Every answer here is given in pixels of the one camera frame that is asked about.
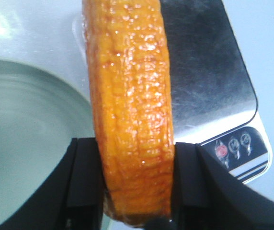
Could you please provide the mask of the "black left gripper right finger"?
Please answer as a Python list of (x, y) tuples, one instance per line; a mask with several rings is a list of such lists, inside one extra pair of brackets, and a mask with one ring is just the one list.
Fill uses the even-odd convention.
[(178, 230), (274, 230), (274, 202), (230, 175), (204, 148), (176, 143), (171, 219)]

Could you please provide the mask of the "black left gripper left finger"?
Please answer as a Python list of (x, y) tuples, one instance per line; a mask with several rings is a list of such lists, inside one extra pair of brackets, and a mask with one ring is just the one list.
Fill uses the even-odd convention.
[(99, 230), (103, 175), (95, 138), (73, 138), (56, 168), (0, 230)]

